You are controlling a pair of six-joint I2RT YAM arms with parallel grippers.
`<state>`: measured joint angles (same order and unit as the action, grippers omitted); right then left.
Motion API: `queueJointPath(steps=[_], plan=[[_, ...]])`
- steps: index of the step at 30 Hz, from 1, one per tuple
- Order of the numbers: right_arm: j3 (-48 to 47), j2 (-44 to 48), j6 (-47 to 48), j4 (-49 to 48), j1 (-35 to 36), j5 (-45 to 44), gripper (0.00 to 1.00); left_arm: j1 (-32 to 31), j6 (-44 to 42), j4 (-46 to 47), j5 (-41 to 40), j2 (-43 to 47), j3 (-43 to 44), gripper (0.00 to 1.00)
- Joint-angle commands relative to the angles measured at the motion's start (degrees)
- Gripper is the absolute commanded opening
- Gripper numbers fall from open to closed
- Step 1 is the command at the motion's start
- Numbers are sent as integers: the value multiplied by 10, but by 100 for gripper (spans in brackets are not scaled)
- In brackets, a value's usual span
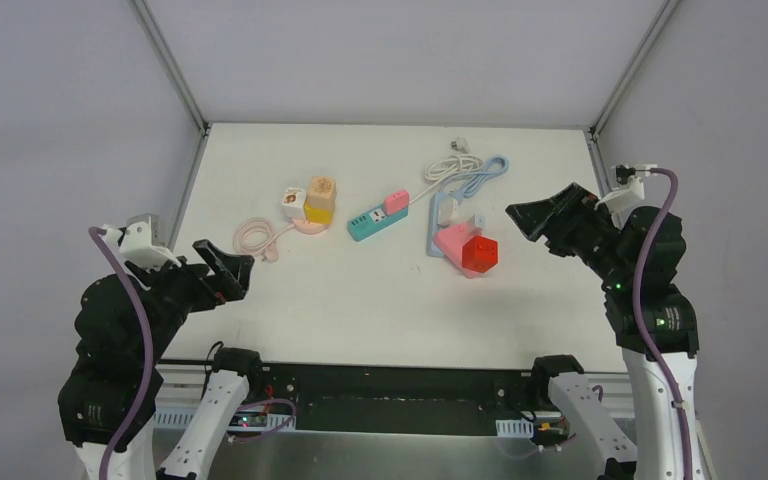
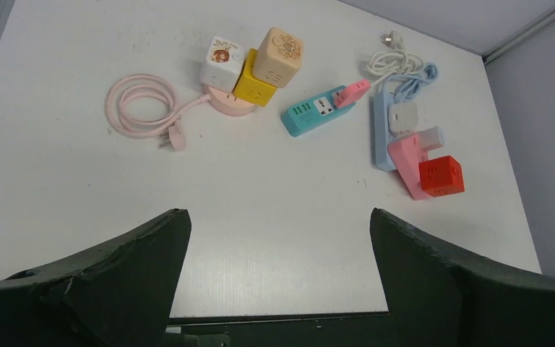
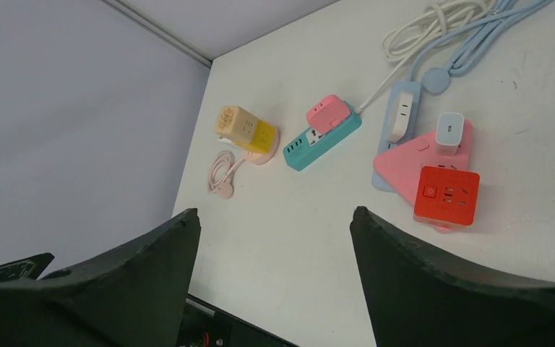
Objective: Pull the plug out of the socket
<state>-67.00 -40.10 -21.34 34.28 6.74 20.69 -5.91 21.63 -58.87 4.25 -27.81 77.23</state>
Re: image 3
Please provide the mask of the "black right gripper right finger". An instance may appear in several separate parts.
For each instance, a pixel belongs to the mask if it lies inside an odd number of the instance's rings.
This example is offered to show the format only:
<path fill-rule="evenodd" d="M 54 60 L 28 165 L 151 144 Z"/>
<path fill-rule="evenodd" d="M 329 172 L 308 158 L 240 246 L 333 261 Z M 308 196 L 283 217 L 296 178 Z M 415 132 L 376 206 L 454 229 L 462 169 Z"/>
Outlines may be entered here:
<path fill-rule="evenodd" d="M 364 206 L 350 234 L 378 346 L 555 346 L 555 282 L 463 259 Z"/>

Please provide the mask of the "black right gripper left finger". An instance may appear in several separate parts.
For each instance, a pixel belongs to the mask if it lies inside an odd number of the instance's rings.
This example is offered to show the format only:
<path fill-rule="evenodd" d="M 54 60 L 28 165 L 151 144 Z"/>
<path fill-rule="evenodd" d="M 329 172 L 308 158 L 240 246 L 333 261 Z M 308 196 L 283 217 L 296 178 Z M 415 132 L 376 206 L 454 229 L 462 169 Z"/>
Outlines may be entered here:
<path fill-rule="evenodd" d="M 199 246 L 197 210 L 39 280 L 0 283 L 0 346 L 174 346 Z"/>

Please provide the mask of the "red cube socket adapter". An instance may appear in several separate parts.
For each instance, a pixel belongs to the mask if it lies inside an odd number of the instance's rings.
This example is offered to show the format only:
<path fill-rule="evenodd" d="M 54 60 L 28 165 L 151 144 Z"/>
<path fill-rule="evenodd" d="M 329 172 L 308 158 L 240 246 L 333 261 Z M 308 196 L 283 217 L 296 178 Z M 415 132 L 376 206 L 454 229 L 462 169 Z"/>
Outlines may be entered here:
<path fill-rule="evenodd" d="M 424 166 L 413 205 L 413 219 L 437 228 L 473 225 L 480 175 L 440 166 Z"/>

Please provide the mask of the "pink triangular power socket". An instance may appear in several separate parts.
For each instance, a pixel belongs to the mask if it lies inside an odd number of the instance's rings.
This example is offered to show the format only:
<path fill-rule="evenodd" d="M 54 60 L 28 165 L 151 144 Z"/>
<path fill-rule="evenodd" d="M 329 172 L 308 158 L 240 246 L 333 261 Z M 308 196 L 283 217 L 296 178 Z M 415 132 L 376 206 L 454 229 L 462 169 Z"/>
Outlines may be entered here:
<path fill-rule="evenodd" d="M 416 199 L 421 169 L 424 166 L 440 166 L 469 171 L 468 164 L 473 149 L 473 125 L 465 120 L 462 141 L 456 154 L 451 156 L 436 153 L 435 134 L 435 131 L 423 134 L 377 155 L 374 159 L 375 172 L 412 208 Z M 463 229 L 430 226 L 441 233 Z"/>

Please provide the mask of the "beige cube socket adapter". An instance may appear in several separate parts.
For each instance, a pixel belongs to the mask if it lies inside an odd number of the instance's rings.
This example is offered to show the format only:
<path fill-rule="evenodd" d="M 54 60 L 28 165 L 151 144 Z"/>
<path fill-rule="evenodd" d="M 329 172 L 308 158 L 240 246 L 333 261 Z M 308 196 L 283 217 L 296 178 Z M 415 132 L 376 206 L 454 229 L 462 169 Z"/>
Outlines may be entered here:
<path fill-rule="evenodd" d="M 250 143 L 259 125 L 259 118 L 240 106 L 223 106 L 214 131 L 232 142 Z"/>

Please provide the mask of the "yellow cube socket adapter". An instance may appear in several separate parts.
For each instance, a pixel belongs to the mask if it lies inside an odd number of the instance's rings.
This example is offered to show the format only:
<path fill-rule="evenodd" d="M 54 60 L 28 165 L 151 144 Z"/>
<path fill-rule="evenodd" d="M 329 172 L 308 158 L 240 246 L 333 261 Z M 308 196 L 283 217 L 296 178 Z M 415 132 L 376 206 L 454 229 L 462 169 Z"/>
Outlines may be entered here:
<path fill-rule="evenodd" d="M 236 145 L 253 153 L 268 154 L 278 137 L 278 129 L 260 120 L 249 143 L 235 142 Z"/>

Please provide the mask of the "white tiger cube socket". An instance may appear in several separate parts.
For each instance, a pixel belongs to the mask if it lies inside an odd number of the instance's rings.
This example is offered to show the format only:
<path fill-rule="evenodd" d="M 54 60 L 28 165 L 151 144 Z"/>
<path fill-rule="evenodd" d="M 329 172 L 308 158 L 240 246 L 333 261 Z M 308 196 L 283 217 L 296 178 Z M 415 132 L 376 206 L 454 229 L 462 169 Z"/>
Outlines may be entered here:
<path fill-rule="evenodd" d="M 234 142 L 232 142 L 230 139 L 228 139 L 226 137 L 219 136 L 218 137 L 218 142 L 220 142 L 223 145 L 229 146 L 230 148 L 233 148 L 234 150 L 240 150 L 240 147 L 238 145 L 236 145 Z"/>

